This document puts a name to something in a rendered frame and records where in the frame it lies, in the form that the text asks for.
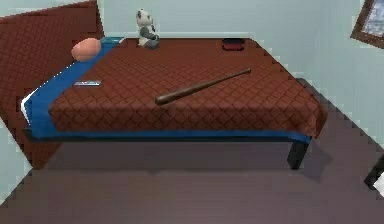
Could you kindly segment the brown baseball bat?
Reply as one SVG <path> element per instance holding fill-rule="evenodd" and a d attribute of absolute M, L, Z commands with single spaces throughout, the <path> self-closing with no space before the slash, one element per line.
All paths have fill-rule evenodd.
<path fill-rule="evenodd" d="M 154 99 L 154 102 L 157 106 L 169 104 L 169 103 L 174 102 L 178 99 L 190 96 L 190 95 L 195 94 L 199 91 L 207 89 L 207 88 L 214 86 L 218 83 L 224 82 L 226 80 L 229 80 L 229 79 L 232 79 L 232 78 L 244 75 L 244 74 L 250 74 L 250 73 L 251 73 L 251 69 L 248 68 L 248 69 L 245 69 L 243 71 L 227 75 L 225 77 L 221 77 L 221 78 L 211 80 L 211 81 L 202 82 L 202 83 L 192 85 L 192 86 L 187 87 L 187 88 L 179 89 L 179 90 L 174 91 L 174 92 L 169 92 L 167 94 L 160 95 Z"/>

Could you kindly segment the red quilted bed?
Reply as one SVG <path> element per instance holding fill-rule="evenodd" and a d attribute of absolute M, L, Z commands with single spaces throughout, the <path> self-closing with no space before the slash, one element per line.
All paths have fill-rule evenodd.
<path fill-rule="evenodd" d="M 72 48 L 95 38 L 100 52 L 76 61 Z M 169 104 L 160 95 L 244 74 Z M 77 81 L 100 86 L 73 86 Z M 104 34 L 95 0 L 0 17 L 0 117 L 31 166 L 65 141 L 291 142 L 297 168 L 327 114 L 257 42 L 225 51 L 217 39 L 165 39 L 155 50 Z"/>

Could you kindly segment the black white furniture corner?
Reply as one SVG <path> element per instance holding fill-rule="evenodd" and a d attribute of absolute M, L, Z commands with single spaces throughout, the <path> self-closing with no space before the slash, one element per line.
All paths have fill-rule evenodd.
<path fill-rule="evenodd" d="M 382 196 L 379 190 L 374 186 L 374 184 L 379 180 L 380 176 L 384 173 L 384 154 L 380 156 L 367 176 L 365 177 L 363 183 L 369 191 L 375 193 L 377 199 L 382 199 Z"/>

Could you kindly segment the brown framed window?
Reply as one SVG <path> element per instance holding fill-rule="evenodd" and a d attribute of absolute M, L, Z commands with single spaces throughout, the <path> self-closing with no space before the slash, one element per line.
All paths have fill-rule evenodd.
<path fill-rule="evenodd" d="M 350 37 L 384 49 L 384 0 L 364 0 Z"/>

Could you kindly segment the white grey teddy bear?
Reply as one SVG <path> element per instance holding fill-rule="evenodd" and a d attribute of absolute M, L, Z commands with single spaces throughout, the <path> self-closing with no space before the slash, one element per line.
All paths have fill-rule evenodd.
<path fill-rule="evenodd" d="M 160 37 L 156 34 L 151 14 L 139 9 L 136 13 L 136 23 L 139 33 L 138 46 L 147 49 L 158 48 Z"/>

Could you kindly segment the pink round pillow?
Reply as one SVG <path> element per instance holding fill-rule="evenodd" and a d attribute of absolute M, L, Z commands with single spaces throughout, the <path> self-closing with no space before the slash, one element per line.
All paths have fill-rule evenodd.
<path fill-rule="evenodd" d="M 71 50 L 76 61 L 88 61 L 94 58 L 101 50 L 101 42 L 95 38 L 87 38 L 78 42 Z"/>

